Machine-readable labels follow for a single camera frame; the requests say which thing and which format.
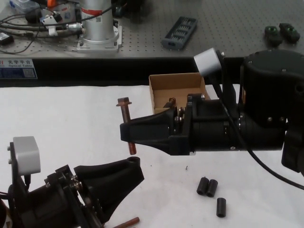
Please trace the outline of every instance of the gray metal tabletop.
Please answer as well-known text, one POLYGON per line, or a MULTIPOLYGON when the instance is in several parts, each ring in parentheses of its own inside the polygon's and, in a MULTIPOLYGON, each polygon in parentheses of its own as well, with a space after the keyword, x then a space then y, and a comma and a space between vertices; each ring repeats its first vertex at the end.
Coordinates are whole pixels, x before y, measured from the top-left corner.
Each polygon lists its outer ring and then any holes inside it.
MULTIPOLYGON (((0 18, 12 15, 9 6, 2 3, 0 18)), ((120 19, 123 27, 123 46, 116 53, 79 53, 76 37, 37 39, 18 57, 29 58, 134 58, 134 57, 191 57, 208 48, 224 51, 228 57, 243 57, 267 49, 264 28, 286 22, 300 34, 304 33, 303 0, 146 0, 141 22, 120 19), (198 25, 185 48, 170 51, 162 47, 161 40, 180 16, 195 18, 198 25)), ((23 19, 15 20, 24 23, 23 19)), ((17 52, 30 40, 15 38, 15 43, 2 50, 17 52)), ((304 53, 301 38, 296 45, 286 42, 281 49, 304 53)), ((1 58, 11 57, 0 54, 1 58)))

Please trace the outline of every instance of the copper bolt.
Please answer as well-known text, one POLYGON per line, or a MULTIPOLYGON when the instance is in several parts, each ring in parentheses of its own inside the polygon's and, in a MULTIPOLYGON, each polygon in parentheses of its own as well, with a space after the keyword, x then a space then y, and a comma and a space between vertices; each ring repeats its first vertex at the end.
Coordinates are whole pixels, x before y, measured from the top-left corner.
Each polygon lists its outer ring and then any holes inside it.
POLYGON ((169 102, 167 102, 167 103, 165 104, 164 108, 172 108, 172 107, 175 106, 175 104, 176 104, 176 99, 175 99, 175 97, 170 97, 170 98, 169 98, 169 102))
MULTIPOLYGON (((127 123, 127 122, 129 122, 131 120, 129 106, 128 106, 130 104, 132 104, 132 102, 129 101, 129 98, 128 97, 124 97, 124 98, 119 98, 118 99, 118 104, 116 105, 117 107, 120 106, 121 109, 122 109, 123 122, 124 123, 127 123)), ((129 146, 130 154, 131 155, 135 155, 137 153, 136 152, 136 146, 135 146, 135 144, 132 143, 132 142, 129 142, 128 146, 129 146)))
POLYGON ((130 227, 130 226, 133 226, 133 225, 139 223, 139 221, 140 221, 139 217, 136 217, 136 218, 131 219, 130 221, 122 223, 122 224, 120 224, 116 227, 113 227, 113 228, 127 228, 127 227, 130 227))

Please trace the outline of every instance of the white cloth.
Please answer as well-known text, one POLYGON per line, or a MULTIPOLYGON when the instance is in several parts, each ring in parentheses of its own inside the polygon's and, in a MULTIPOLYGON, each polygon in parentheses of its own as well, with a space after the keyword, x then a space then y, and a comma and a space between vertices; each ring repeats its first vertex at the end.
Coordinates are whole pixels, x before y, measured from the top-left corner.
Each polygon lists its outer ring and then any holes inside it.
MULTIPOLYGON (((210 87, 211 97, 215 93, 210 87)), ((129 157, 120 140, 122 114, 117 98, 128 96, 131 118, 152 114, 147 86, 0 89, 0 190, 11 184, 6 147, 14 136, 35 136, 41 173, 30 190, 44 184, 66 164, 99 165, 129 157)), ((119 205, 107 227, 140 217, 137 228, 300 228, 304 226, 304 191, 263 170, 247 152, 197 152, 170 157, 137 146, 144 182, 119 205), (216 179, 214 198, 200 196, 201 177, 216 179), (227 200, 226 218, 216 216, 216 199, 227 200)), ((304 177, 281 165, 282 152, 257 152, 270 168, 304 184, 304 177)))

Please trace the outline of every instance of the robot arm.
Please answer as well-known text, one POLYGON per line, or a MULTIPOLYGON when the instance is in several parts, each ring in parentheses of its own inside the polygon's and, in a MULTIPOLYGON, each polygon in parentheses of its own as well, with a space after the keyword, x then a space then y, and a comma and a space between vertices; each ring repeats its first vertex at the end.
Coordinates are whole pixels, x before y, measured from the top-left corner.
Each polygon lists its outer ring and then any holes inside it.
POLYGON ((194 59, 220 99, 205 100, 201 94, 189 94, 186 107, 179 111, 170 108, 121 124, 121 139, 169 155, 247 149, 238 140, 226 108, 252 150, 280 150, 284 144, 282 164, 304 174, 303 56, 287 50, 266 50, 245 57, 240 67, 238 104, 223 56, 211 49, 194 59), (214 77, 218 72, 223 90, 214 77))
POLYGON ((14 228, 103 228, 144 179, 140 159, 131 157, 105 165, 78 166, 75 175, 66 165, 50 174, 45 185, 29 192, 27 180, 40 172, 36 141, 34 137, 15 137, 9 150, 12 185, 7 197, 14 228))

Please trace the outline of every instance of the small cardboard box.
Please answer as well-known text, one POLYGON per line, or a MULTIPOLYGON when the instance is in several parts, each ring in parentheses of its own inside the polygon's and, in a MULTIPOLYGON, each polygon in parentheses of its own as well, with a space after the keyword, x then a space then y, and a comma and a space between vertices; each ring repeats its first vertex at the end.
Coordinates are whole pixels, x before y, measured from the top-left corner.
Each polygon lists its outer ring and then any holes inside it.
POLYGON ((204 94, 210 99, 199 73, 150 75, 149 85, 154 114, 167 110, 163 107, 170 97, 176 98, 178 108, 186 107, 188 94, 204 94))

